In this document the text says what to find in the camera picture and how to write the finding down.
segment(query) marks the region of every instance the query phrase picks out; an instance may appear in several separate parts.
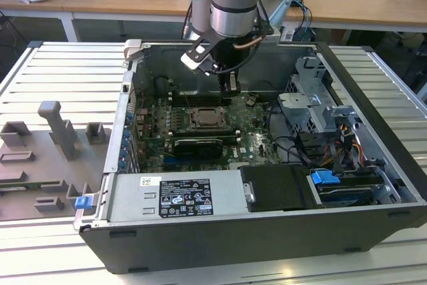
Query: floor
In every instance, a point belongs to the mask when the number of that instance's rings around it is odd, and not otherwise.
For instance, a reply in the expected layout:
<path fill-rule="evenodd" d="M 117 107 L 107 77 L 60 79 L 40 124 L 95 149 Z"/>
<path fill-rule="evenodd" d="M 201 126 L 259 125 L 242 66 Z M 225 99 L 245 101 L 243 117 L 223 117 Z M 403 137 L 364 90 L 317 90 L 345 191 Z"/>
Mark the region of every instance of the floor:
<path fill-rule="evenodd" d="M 12 22 L 28 40 L 66 41 L 62 24 L 57 19 L 17 17 L 12 18 Z M 176 40 L 180 38 L 181 34 L 181 23 L 126 21 L 125 28 L 128 32 L 126 37 L 120 35 L 119 25 L 116 21 L 77 20 L 76 26 L 82 41 L 115 42 L 125 41 L 129 38 Z M 340 45 L 345 45 L 349 36 L 350 33 L 346 33 Z M 404 78 L 406 83 L 413 85 L 414 81 L 419 81 L 419 76 L 416 77 L 417 73 L 427 66 L 427 57 L 419 58 L 416 56 L 416 50 L 422 40 L 421 34 L 384 33 L 376 42 L 374 49 L 400 77 Z M 330 29 L 317 30 L 316 41 L 332 43 Z M 3 24 L 3 28 L 0 30 L 1 79 L 12 68 L 21 53 L 18 49 L 2 45 L 24 49 L 26 42 L 13 30 L 12 26 L 8 23 Z"/>

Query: robotic arm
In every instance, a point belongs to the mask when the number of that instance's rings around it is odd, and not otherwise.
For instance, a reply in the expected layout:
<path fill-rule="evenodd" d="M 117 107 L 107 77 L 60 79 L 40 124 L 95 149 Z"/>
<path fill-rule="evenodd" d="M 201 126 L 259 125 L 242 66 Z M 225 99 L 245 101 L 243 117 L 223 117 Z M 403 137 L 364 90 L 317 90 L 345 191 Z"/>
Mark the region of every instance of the robotic arm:
<path fill-rule="evenodd" d="M 197 39 L 181 61 L 194 72 L 218 76 L 222 93 L 238 93 L 239 68 L 254 56 L 270 31 L 270 22 L 282 22 L 290 2 L 193 0 L 192 31 Z"/>

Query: slotted metal surface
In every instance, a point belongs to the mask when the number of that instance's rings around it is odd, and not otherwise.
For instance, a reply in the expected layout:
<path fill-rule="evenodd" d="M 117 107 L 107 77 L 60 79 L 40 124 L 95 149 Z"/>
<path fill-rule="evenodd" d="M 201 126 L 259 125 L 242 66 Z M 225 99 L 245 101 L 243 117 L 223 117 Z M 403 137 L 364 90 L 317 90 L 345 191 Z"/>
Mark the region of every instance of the slotted metal surface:
<path fill-rule="evenodd" d="M 332 47 L 360 89 L 402 141 L 421 168 L 427 172 L 427 107 L 374 53 L 362 49 Z M 333 83 L 343 104 L 346 94 Z"/>
<path fill-rule="evenodd" d="M 123 73 L 122 43 L 44 43 L 3 89 L 0 127 L 24 121 L 30 130 L 49 129 L 37 110 L 44 100 L 61 103 L 61 116 L 75 129 L 100 121 L 112 127 Z"/>
<path fill-rule="evenodd" d="M 45 43 L 39 51 L 79 52 L 90 48 L 93 52 L 120 51 L 116 43 L 74 44 Z M 341 55 L 363 54 L 356 47 L 340 49 Z M 379 68 L 351 69 L 354 75 L 384 75 Z M 19 74 L 121 74 L 121 67 L 22 67 Z M 25 91 L 1 96 L 0 113 L 22 114 L 37 112 L 39 101 L 57 99 L 58 93 L 50 90 Z M 62 112 L 109 113 L 115 110 L 117 91 L 90 91 L 87 88 L 77 95 L 74 90 L 62 87 Z M 413 103 L 400 90 L 369 90 L 378 107 L 412 107 Z M 345 101 L 344 93 L 339 93 Z M 426 130 L 423 119 L 390 119 L 389 125 L 396 134 L 408 141 L 418 141 Z M 45 125 L 32 125 L 33 129 Z M 414 154 L 423 164 L 427 152 Z M 345 255 L 329 255 L 289 260 L 276 260 L 253 264 L 213 266 L 191 270 L 145 272 L 129 275 L 110 274 L 99 258 L 85 245 L 73 229 L 72 218 L 38 220 L 32 226 L 21 222 L 0 225 L 0 279 L 2 285 L 9 284 L 150 284 L 150 285 L 218 285 L 218 284 L 315 284 L 315 285 L 374 285 L 374 284 L 427 284 L 427 225 L 421 228 L 401 230 L 372 248 L 369 252 Z M 203 248 L 195 255 L 205 255 Z"/>

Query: gray plastic part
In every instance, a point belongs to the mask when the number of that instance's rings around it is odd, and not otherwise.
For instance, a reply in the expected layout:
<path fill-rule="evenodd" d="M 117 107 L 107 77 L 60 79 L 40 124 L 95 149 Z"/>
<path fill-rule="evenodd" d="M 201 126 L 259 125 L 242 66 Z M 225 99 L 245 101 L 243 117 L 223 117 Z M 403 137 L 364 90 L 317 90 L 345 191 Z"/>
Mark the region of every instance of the gray plastic part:
<path fill-rule="evenodd" d="M 0 172 L 0 183 L 22 182 L 27 178 L 27 174 L 21 170 L 16 172 Z"/>
<path fill-rule="evenodd" d="M 28 152 L 6 152 L 0 154 L 0 163 L 21 163 L 21 162 L 32 162 L 34 160 L 34 154 L 32 151 Z"/>
<path fill-rule="evenodd" d="M 86 137 L 89 145 L 104 144 L 105 130 L 102 123 L 88 123 L 86 126 Z"/>
<path fill-rule="evenodd" d="M 37 113 L 49 123 L 53 136 L 58 142 L 59 147 L 61 147 L 65 158 L 67 160 L 74 160 L 76 155 L 74 141 L 67 133 L 67 128 L 59 114 L 60 110 L 61 104 L 59 101 L 43 101 Z"/>
<path fill-rule="evenodd" d="M 68 185 L 65 180 L 59 181 L 58 184 L 46 184 L 41 185 L 41 189 L 47 193 L 51 192 L 65 192 L 68 189 Z"/>
<path fill-rule="evenodd" d="M 59 197 L 38 197 L 35 199 L 34 207 L 39 212 L 54 212 L 56 210 L 63 210 L 64 203 Z"/>
<path fill-rule="evenodd" d="M 69 201 L 69 203 L 74 206 L 75 200 L 79 196 L 81 196 L 81 194 L 75 189 L 73 184 L 70 184 L 68 186 L 67 195 L 65 196 L 67 201 Z"/>
<path fill-rule="evenodd" d="M 22 135 L 31 135 L 23 121 L 8 121 L 0 131 L 0 138 L 9 148 L 24 146 Z"/>
<path fill-rule="evenodd" d="M 83 187 L 83 193 L 82 195 L 85 194 L 91 194 L 92 193 L 92 189 L 90 188 L 88 183 L 85 183 L 84 187 Z"/>
<path fill-rule="evenodd" d="M 31 40 L 27 48 L 40 48 L 43 45 L 43 40 Z"/>
<path fill-rule="evenodd" d="M 73 142 L 73 144 L 75 143 L 75 139 L 77 138 L 77 134 L 74 130 L 73 124 L 67 119 L 63 121 L 64 125 L 65 125 L 65 131 L 67 132 L 68 138 Z M 55 136 L 53 135 L 53 133 L 49 133 L 49 135 L 52 138 L 52 141 L 55 145 L 58 144 L 58 141 L 55 139 Z"/>
<path fill-rule="evenodd" d="M 65 196 L 65 198 L 67 199 L 67 201 L 74 207 L 75 204 L 75 200 L 84 195 L 84 194 L 90 194 L 92 192 L 91 188 L 89 187 L 88 183 L 85 183 L 84 187 L 83 187 L 83 191 L 80 194 L 76 189 L 75 186 L 73 184 L 70 184 L 68 186 L 68 190 L 67 190 L 67 195 Z"/>

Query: warning label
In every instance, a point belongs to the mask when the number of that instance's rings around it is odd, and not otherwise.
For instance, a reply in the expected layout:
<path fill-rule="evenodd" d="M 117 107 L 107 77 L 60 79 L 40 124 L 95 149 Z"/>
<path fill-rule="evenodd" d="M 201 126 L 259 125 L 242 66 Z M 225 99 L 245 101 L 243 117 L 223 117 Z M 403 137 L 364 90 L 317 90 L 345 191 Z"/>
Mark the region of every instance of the warning label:
<path fill-rule="evenodd" d="M 162 218 L 214 214 L 209 180 L 163 180 L 159 202 Z"/>

